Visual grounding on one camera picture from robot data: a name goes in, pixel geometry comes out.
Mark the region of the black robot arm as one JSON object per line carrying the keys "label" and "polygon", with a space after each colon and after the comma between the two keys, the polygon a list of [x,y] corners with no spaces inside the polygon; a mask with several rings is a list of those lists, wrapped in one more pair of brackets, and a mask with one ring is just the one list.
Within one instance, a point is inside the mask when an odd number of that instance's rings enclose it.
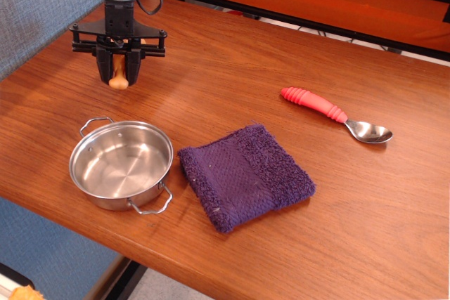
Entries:
{"label": "black robot arm", "polygon": [[136,4],[144,8],[140,0],[104,0],[104,19],[70,28],[72,50],[96,57],[101,81],[117,90],[136,83],[145,57],[165,56],[167,32],[136,21]]}

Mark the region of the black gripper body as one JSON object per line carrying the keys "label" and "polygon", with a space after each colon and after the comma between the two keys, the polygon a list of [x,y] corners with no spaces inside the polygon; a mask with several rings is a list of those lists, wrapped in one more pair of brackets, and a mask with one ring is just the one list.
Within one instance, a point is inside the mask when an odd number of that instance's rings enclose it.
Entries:
{"label": "black gripper body", "polygon": [[142,56],[165,56],[167,33],[139,23],[134,19],[132,4],[104,4],[105,17],[96,22],[76,23],[70,27],[72,50],[96,54],[103,48],[115,54],[133,49],[141,50]]}

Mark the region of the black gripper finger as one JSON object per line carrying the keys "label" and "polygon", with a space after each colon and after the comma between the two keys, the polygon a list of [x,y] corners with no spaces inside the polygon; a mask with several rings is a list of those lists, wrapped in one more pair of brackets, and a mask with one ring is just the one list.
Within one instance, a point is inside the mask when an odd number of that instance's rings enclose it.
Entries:
{"label": "black gripper finger", "polygon": [[134,85],[139,77],[141,66],[141,50],[134,48],[125,54],[126,77],[130,86]]}
{"label": "black gripper finger", "polygon": [[101,81],[108,84],[113,76],[113,54],[111,51],[97,46],[96,47],[96,62]]}

